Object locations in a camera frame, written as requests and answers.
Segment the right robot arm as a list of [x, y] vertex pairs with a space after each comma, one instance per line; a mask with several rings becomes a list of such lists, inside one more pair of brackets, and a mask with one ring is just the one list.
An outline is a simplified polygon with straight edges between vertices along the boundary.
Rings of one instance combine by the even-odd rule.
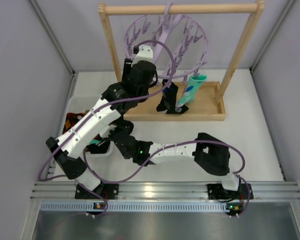
[[[241, 189], [238, 174], [245, 168], [245, 157], [237, 148], [207, 133], [200, 132], [197, 138], [185, 142], [156, 143], [137, 140], [128, 130], [116, 126], [109, 131], [107, 139], [115, 144], [124, 159], [131, 159], [141, 168], [177, 161], [193, 162], [206, 173], [219, 177], [225, 191], [239, 192]], [[230, 150], [242, 160], [237, 171], [230, 168]]]

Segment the lilac round clip hanger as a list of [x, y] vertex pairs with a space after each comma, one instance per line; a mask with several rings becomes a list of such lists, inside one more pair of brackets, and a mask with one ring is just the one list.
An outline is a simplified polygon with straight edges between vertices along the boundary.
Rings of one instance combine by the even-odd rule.
[[[200, 75], [200, 67], [206, 64], [209, 42], [203, 28], [195, 19], [187, 14], [169, 14], [169, 10], [172, 5], [172, 2], [167, 3], [164, 9], [164, 14], [160, 14], [158, 16], [158, 23], [151, 34], [151, 39], [165, 43], [168, 37], [172, 34], [173, 30], [181, 22], [185, 22], [182, 38], [173, 51], [173, 58], [176, 66], [178, 67], [181, 64], [183, 57], [189, 50], [189, 47], [196, 44], [197, 42], [201, 42], [200, 50], [203, 51], [200, 60], [194, 67], [186, 70], [182, 74], [175, 74], [173, 76], [175, 79], [183, 78], [182, 82], [187, 83], [190, 81], [190, 77], [198, 77]], [[152, 14], [141, 15], [136, 20], [134, 20], [126, 30], [124, 35], [124, 52], [127, 58], [134, 58], [133, 46], [137, 43], [138, 37], [140, 35], [145, 35], [148, 32], [152, 24], [149, 21], [149, 18], [152, 16]]]

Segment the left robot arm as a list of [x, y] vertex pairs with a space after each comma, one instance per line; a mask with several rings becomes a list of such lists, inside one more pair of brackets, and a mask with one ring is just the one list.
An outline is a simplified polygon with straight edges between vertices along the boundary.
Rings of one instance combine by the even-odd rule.
[[98, 189], [101, 181], [87, 169], [80, 155], [112, 122], [146, 101], [156, 72], [156, 66], [148, 60], [131, 64], [130, 72], [120, 82], [111, 84], [79, 122], [63, 135], [46, 140], [46, 146], [68, 179], [76, 180], [90, 191]]

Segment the black orange argyle sock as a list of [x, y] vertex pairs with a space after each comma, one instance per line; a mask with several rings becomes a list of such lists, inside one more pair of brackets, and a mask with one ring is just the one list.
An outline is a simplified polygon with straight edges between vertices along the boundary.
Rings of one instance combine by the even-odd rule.
[[85, 115], [87, 111], [81, 113], [69, 112], [66, 114], [65, 123], [63, 126], [62, 134], [69, 131], [73, 126], [75, 126]]

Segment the black blue sock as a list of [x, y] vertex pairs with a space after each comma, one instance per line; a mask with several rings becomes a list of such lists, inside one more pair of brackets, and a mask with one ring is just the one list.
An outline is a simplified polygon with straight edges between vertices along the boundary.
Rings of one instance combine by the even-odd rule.
[[166, 114], [176, 114], [176, 101], [177, 101], [177, 93], [178, 93], [178, 86], [175, 85], [173, 82], [169, 85], [169, 87], [165, 88], [162, 91], [162, 97], [160, 103], [156, 107], [157, 112], [164, 112]]

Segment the black sock with label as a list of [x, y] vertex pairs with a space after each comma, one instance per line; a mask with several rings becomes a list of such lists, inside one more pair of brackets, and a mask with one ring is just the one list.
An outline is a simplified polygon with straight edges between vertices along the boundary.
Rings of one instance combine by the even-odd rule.
[[187, 112], [189, 108], [186, 105], [179, 106], [179, 107], [172, 107], [166, 111], [168, 115], [182, 115]]

